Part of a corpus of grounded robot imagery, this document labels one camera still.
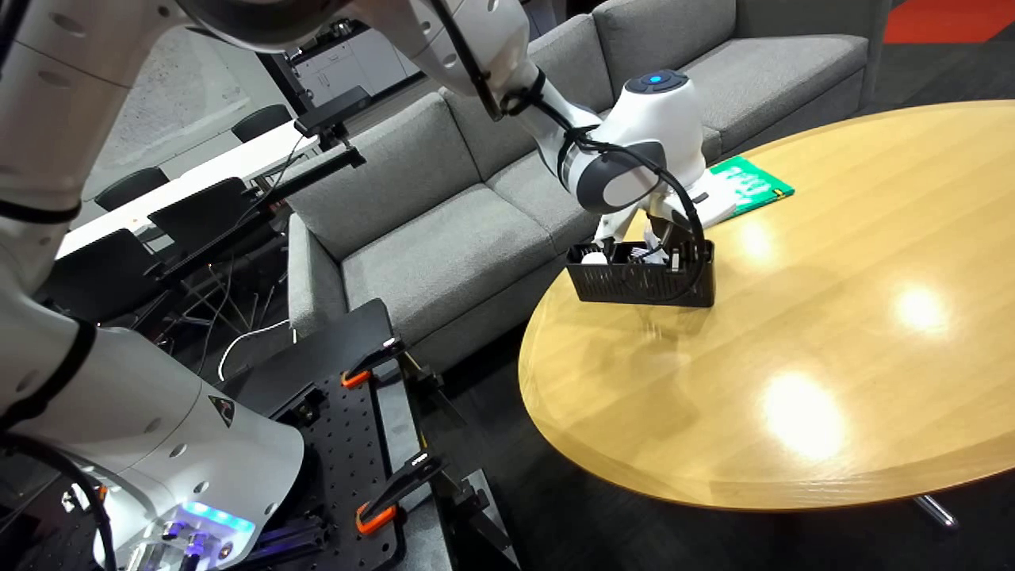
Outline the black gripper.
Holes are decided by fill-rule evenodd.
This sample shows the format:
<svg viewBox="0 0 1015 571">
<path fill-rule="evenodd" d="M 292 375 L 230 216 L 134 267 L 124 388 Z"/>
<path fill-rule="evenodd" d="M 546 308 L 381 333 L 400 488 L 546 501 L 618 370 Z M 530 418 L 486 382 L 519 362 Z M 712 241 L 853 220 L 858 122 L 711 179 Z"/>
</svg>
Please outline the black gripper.
<svg viewBox="0 0 1015 571">
<path fill-rule="evenodd" d="M 642 214 L 642 220 L 646 220 L 646 230 L 638 238 L 639 251 L 663 251 L 663 253 L 685 253 L 687 251 L 691 234 L 687 234 L 687 222 L 683 216 Z"/>
</svg>

